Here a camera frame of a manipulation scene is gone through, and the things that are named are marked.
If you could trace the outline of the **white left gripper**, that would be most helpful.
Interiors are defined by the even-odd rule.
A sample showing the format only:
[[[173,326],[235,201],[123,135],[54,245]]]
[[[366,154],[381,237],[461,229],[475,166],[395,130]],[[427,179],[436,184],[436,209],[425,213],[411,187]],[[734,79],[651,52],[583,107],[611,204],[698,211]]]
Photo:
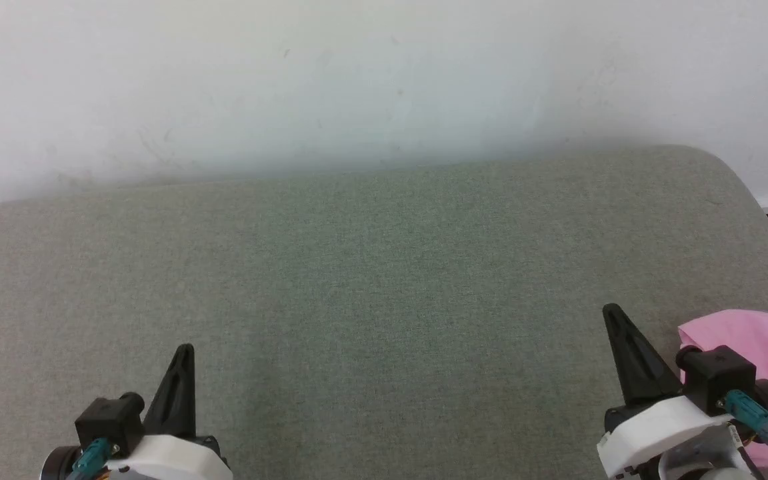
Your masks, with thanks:
[[[184,343],[174,352],[144,416],[146,437],[129,456],[107,462],[109,478],[232,479],[217,440],[196,438],[195,393],[195,350]]]

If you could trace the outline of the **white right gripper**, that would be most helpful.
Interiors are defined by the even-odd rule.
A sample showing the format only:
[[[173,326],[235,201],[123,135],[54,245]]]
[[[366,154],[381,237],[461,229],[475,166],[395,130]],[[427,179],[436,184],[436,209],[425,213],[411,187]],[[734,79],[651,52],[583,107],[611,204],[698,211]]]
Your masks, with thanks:
[[[679,377],[627,313],[615,303],[604,305],[601,312],[625,406],[657,402],[604,434],[597,444],[607,478],[622,475],[627,468],[638,467],[733,419],[729,414],[711,417],[685,396],[674,397],[682,389]]]

